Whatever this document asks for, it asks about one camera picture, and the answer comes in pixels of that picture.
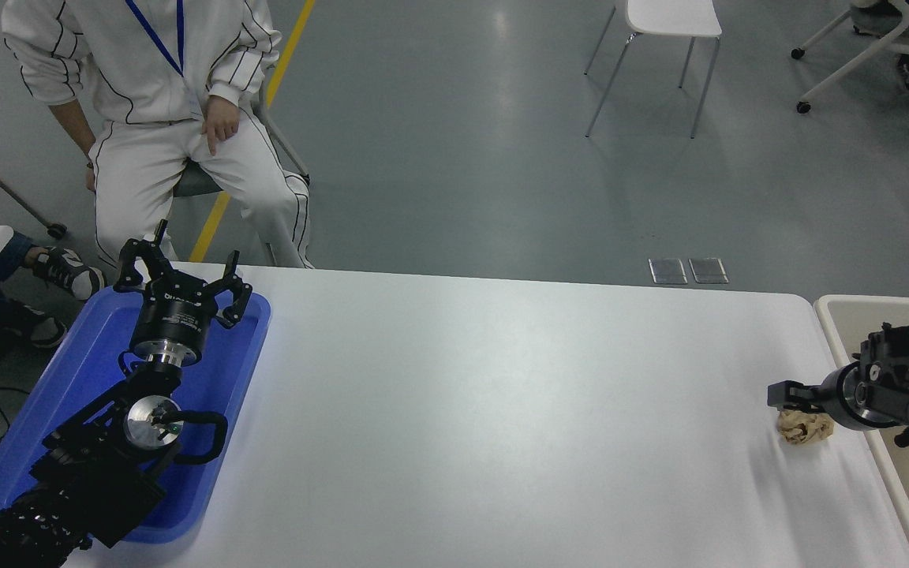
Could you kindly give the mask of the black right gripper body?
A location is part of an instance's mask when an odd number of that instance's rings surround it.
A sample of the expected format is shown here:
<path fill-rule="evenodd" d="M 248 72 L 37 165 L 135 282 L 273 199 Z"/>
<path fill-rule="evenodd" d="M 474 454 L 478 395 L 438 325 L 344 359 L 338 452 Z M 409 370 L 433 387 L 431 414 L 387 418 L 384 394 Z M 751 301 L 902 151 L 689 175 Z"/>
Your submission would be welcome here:
<path fill-rule="evenodd" d="M 847 364 L 830 372 L 821 384 L 821 407 L 841 427 L 858 429 L 854 406 L 849 402 L 854 396 L 854 387 L 848 386 L 854 377 L 856 363 Z"/>

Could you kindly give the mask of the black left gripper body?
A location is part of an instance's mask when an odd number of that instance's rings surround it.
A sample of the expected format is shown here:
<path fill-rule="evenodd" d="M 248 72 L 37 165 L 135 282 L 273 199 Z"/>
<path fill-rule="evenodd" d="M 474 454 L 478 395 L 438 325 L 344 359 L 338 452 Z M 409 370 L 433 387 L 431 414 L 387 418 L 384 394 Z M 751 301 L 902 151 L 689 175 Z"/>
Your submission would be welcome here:
<path fill-rule="evenodd" d="M 165 277 L 145 284 L 131 346 L 143 349 L 147 344 L 169 341 L 203 349 L 218 308 L 206 286 L 196 277 Z"/>

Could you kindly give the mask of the person's left hand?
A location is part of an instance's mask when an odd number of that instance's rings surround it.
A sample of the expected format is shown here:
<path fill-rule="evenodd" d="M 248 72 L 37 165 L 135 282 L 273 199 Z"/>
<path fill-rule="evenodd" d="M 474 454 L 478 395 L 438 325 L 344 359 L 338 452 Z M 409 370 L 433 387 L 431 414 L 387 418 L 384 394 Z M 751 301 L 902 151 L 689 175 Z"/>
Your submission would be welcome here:
<path fill-rule="evenodd" d="M 241 124 L 241 108 L 218 95 L 209 95 L 203 108 L 201 134 L 210 155 L 216 155 L 218 145 L 234 137 Z"/>

